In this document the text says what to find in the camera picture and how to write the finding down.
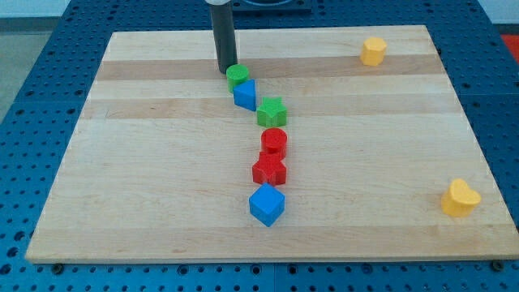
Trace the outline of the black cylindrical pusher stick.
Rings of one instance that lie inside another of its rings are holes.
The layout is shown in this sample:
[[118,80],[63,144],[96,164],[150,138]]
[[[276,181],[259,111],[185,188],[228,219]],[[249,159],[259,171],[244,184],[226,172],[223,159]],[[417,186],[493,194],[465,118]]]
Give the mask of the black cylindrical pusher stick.
[[213,38],[217,53],[218,69],[225,74],[238,63],[231,0],[207,0],[212,21]]

